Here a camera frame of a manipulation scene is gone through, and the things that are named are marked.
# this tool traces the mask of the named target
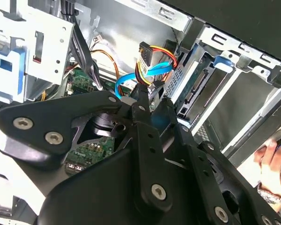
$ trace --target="motherboard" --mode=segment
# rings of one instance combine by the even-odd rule
[[[70,176],[75,175],[110,156],[113,153],[113,143],[113,138],[102,137],[98,142],[88,143],[70,151],[65,162],[66,173]]]
[[[114,83],[104,81],[105,89],[114,89]],[[65,96],[78,95],[96,90],[96,86],[89,77],[80,69],[72,71],[68,79]],[[124,93],[130,90],[123,88]],[[113,153],[114,139],[112,137],[102,137],[98,142],[88,143],[77,149],[71,150],[65,161],[65,170],[69,176],[75,175],[85,168],[101,161]]]

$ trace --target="screw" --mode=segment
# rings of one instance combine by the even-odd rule
[[[117,101],[114,97],[109,97],[108,99],[109,99],[110,101],[112,101],[112,102],[116,102],[116,101]]]
[[[221,207],[219,206],[216,206],[215,209],[215,214],[216,216],[224,223],[228,223],[229,221],[229,218],[228,218],[228,215],[227,213],[225,212],[225,210],[223,210]]]
[[[164,188],[159,185],[159,184],[153,184],[152,187],[151,187],[151,191],[152,191],[152,194],[158,199],[158,200],[161,200],[163,201],[167,194],[164,190]]]
[[[45,139],[49,144],[61,144],[64,140],[60,133],[54,131],[47,133]]]
[[[13,125],[20,130],[28,130],[33,127],[33,122],[31,119],[19,117],[14,119]]]
[[[262,216],[261,218],[265,225],[272,225],[272,222],[266,216]]]
[[[182,129],[183,129],[185,132],[188,132],[188,128],[187,128],[187,127],[182,126]]]
[[[208,148],[210,148],[211,150],[214,150],[214,146],[212,144],[207,144]]]
[[[143,106],[139,106],[139,108],[141,109],[141,110],[143,110],[143,111],[145,111],[146,109],[143,107]]]

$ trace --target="blue drive bracket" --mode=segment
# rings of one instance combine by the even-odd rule
[[[226,73],[231,73],[233,71],[234,63],[229,59],[218,55],[214,59],[214,67],[225,71]]]
[[[24,49],[15,48],[9,53],[0,51],[0,92],[11,96],[23,91],[23,77],[25,71]]]

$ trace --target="blue cable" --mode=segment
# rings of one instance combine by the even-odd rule
[[[173,66],[169,65],[169,62],[162,62],[162,63],[159,63],[159,64],[153,66],[152,68],[150,68],[148,70],[147,75],[145,75],[145,77],[156,76],[156,75],[159,75],[159,74],[165,74],[167,72],[170,72],[172,69],[173,69]],[[125,81],[133,80],[133,79],[136,79],[135,73],[124,75],[117,80],[117,82],[115,84],[115,93],[116,93],[116,96],[118,98],[121,99],[121,95],[118,91],[119,85],[121,83],[124,83]]]

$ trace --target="bracelet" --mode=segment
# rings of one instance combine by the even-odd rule
[[[261,195],[261,197],[269,204],[278,204],[281,203],[281,197],[275,195],[269,191],[261,189],[261,183],[257,186],[257,192]]]

